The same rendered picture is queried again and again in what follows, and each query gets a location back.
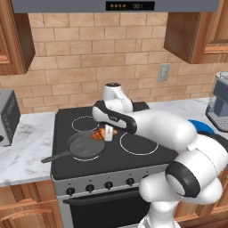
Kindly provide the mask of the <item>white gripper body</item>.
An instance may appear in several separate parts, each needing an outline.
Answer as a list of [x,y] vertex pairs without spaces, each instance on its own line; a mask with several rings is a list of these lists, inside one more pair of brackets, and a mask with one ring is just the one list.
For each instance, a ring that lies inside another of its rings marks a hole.
[[117,133],[118,133],[118,131],[115,130],[112,126],[106,125],[105,126],[105,132],[104,132],[104,141],[105,142],[111,142],[113,136]]

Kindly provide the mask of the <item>brown croissant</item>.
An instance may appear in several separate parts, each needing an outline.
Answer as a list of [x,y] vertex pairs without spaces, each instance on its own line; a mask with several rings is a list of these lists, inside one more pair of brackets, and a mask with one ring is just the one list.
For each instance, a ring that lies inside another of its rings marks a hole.
[[97,128],[90,134],[90,137],[95,140],[103,140],[105,138],[105,128],[104,127]]

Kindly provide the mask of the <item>black and steel stove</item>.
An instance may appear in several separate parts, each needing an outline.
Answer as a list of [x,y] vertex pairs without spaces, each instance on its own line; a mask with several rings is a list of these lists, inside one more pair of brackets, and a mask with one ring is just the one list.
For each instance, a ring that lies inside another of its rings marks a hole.
[[[64,200],[109,191],[138,189],[143,176],[163,172],[176,156],[175,151],[152,141],[118,131],[96,159],[80,161],[72,156],[56,159],[52,162],[51,174],[63,228],[74,228],[70,206],[64,204]],[[128,178],[134,179],[132,186],[126,183]],[[106,182],[113,182],[110,190],[104,187]],[[86,190],[88,184],[94,185],[92,192]],[[66,193],[68,188],[75,189],[72,196]]]

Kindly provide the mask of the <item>black frying pan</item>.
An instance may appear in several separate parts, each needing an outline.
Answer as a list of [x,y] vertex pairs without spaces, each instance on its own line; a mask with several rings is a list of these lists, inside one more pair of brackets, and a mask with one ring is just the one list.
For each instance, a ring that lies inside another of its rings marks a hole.
[[80,161],[98,158],[106,149],[104,140],[94,139],[91,131],[83,131],[72,135],[67,140],[67,149],[60,154],[42,159],[42,163],[49,163],[63,156],[72,156]]

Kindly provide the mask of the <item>black oven door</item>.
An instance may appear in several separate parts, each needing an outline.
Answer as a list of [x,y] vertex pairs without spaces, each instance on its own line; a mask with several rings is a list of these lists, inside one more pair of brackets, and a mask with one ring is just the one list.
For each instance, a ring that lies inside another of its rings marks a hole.
[[150,208],[140,194],[108,202],[69,206],[74,228],[119,228],[138,224]]

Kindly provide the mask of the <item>wooden drawer front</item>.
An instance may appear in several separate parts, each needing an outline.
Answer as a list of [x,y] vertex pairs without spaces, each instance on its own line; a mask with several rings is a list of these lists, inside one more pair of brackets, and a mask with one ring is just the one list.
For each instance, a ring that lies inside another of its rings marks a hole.
[[14,204],[25,199],[33,199],[37,204],[56,200],[53,181],[47,180],[0,187],[0,206]]

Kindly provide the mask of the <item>blue plate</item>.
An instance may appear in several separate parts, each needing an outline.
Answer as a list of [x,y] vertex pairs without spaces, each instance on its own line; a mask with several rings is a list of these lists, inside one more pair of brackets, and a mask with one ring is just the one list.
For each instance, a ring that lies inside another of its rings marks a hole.
[[190,119],[190,122],[195,126],[198,133],[214,133],[214,130],[210,126],[201,121]]

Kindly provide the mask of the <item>wooden cupboard door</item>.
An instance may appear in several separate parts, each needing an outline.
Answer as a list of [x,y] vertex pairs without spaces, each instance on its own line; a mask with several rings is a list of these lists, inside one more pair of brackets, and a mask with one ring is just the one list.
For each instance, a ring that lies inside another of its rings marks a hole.
[[58,204],[56,201],[50,201],[47,203],[41,203],[37,205],[30,205],[26,207],[18,207],[18,208],[11,208],[6,210],[0,211],[0,219],[9,216],[10,214],[25,211],[25,210],[31,210],[31,209],[50,209],[53,212],[53,218],[54,222],[56,224],[56,228],[63,228],[62,221],[61,221],[61,213],[58,207]]

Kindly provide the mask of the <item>grey toaster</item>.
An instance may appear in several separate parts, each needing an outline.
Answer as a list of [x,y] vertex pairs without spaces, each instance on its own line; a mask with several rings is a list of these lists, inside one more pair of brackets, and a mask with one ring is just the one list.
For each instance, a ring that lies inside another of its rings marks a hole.
[[0,90],[0,147],[10,146],[20,122],[20,109],[13,90]]

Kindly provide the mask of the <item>grey coffee machine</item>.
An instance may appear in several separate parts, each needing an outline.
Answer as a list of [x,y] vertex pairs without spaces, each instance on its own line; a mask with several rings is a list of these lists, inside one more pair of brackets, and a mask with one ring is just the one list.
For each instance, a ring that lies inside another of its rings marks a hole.
[[228,71],[216,73],[206,116],[219,131],[228,133]]

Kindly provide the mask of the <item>grey range hood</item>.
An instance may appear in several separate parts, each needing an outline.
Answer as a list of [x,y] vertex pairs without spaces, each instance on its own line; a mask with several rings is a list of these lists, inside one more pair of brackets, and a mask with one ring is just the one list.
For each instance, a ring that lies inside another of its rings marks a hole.
[[12,0],[23,12],[215,12],[220,0]]

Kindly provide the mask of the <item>wooden base cupboard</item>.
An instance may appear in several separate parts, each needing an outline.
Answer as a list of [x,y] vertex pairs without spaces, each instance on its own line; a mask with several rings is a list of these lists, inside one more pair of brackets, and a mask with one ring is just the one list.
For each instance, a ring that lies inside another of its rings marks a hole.
[[223,195],[214,204],[201,206],[180,202],[174,219],[182,228],[228,228],[228,167],[219,175]]

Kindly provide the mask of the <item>grey wall socket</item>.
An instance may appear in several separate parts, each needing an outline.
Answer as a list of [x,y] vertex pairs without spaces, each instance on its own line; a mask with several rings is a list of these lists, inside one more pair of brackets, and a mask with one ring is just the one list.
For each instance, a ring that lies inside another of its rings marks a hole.
[[169,63],[164,63],[159,65],[159,75],[158,81],[167,81],[168,74],[169,74]]

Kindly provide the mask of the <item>wooden wall cupboard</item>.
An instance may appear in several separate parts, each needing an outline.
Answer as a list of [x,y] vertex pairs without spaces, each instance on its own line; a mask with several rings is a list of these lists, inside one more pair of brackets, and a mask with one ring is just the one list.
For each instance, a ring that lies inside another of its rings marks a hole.
[[190,64],[228,62],[228,0],[216,12],[170,12],[164,48]]
[[29,16],[0,0],[0,76],[26,74],[35,54]]

